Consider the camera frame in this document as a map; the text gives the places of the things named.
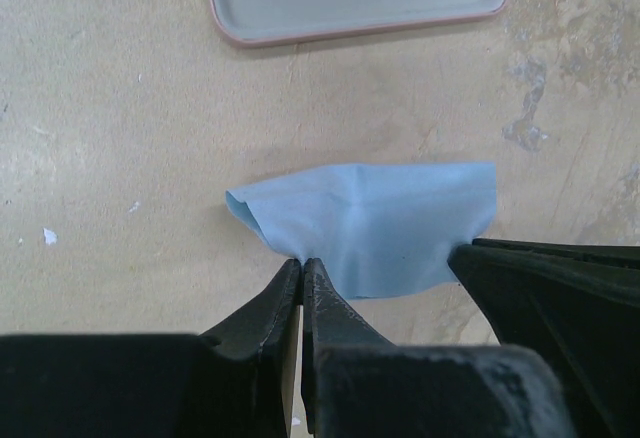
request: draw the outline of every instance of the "tray rim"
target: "tray rim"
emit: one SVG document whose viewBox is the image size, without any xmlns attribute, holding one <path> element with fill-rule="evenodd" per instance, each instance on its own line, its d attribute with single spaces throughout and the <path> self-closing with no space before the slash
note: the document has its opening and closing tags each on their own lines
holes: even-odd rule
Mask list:
<svg viewBox="0 0 640 438">
<path fill-rule="evenodd" d="M 218 11 L 216 8 L 215 0 L 209 0 L 209 5 L 211 7 L 211 13 L 213 14 L 213 19 L 214 19 L 216 28 L 218 29 L 222 37 L 225 39 L 225 41 L 239 48 L 261 48 L 261 47 L 267 47 L 267 46 L 306 43 L 310 41 L 349 38 L 353 36 L 370 35 L 375 33 L 388 33 L 392 31 L 415 30 L 415 29 L 426 28 L 429 26 L 436 26 L 436 25 L 468 23 L 472 21 L 478 21 L 478 20 L 490 18 L 492 16 L 497 15 L 506 7 L 508 1 L 509 0 L 502 0 L 502 3 L 500 4 L 500 6 L 498 6 L 495 10 L 491 10 L 485 13 L 474 13 L 469 15 L 455 16 L 451 18 L 433 19 L 433 20 L 415 20 L 415 21 L 406 21 L 406 22 L 398 22 L 398 23 L 389 23 L 389 24 L 383 24 L 383 25 L 369 25 L 369 26 L 362 26 L 359 28 L 346 28 L 343 30 L 329 30 L 329 31 L 321 31 L 321 32 L 314 32 L 314 33 L 282 35 L 282 36 L 259 38 L 259 39 L 243 38 L 241 36 L 237 36 L 234 33 L 230 32 L 222 24 L 222 20 L 220 20 L 220 16 L 218 15 Z"/>
</svg>

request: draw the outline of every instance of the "beige surface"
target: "beige surface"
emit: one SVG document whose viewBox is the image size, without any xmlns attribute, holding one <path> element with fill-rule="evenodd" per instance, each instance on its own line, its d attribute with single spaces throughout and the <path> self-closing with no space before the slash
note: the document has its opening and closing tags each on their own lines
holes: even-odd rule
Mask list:
<svg viewBox="0 0 640 438">
<path fill-rule="evenodd" d="M 489 236 L 640 244 L 638 10 L 247 52 L 208 0 L 0 0 L 1 331 L 204 330 L 282 262 L 224 190 L 325 163 L 492 160 Z M 456 286 L 356 307 L 396 342 L 490 339 Z"/>
</svg>

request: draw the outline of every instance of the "black object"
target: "black object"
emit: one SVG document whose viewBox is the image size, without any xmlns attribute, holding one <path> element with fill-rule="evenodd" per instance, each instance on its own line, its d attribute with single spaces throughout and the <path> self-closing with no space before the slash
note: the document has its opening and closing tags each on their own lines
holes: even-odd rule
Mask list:
<svg viewBox="0 0 640 438">
<path fill-rule="evenodd" d="M 640 248 L 475 240 L 449 265 L 501 343 L 551 366 L 580 436 L 640 436 Z"/>
<path fill-rule="evenodd" d="M 452 255 L 501 341 L 539 353 L 561 383 L 517 346 L 397 347 L 337 295 L 320 260 L 289 260 L 200 336 L 0 338 L 0 430 L 287 436 L 303 305 L 302 395 L 317 437 L 572 437 L 563 392 L 579 436 L 633 436 L 639 279 L 619 267 L 639 262 L 633 249 L 488 241 Z"/>
</svg>

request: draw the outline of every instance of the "white spot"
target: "white spot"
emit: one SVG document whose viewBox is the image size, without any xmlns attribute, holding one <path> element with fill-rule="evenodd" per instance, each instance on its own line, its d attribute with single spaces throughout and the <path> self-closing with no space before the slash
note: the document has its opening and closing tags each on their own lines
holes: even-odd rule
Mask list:
<svg viewBox="0 0 640 438">
<path fill-rule="evenodd" d="M 131 208 L 129 208 L 129 213 L 135 213 L 136 211 L 138 211 L 138 208 L 140 208 L 140 202 L 136 201 L 133 205 L 131 205 Z"/>
<path fill-rule="evenodd" d="M 42 232 L 44 233 L 45 245 L 55 245 L 58 242 L 58 235 L 54 231 L 43 228 Z"/>
</svg>

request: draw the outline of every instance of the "towel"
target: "towel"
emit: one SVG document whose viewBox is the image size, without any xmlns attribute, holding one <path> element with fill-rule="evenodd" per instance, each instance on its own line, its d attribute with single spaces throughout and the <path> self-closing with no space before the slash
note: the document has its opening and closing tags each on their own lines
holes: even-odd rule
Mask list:
<svg viewBox="0 0 640 438">
<path fill-rule="evenodd" d="M 323 166 L 226 193 L 231 213 L 273 251 L 320 258 L 345 299 L 456 282 L 447 265 L 496 212 L 491 163 Z"/>
</svg>

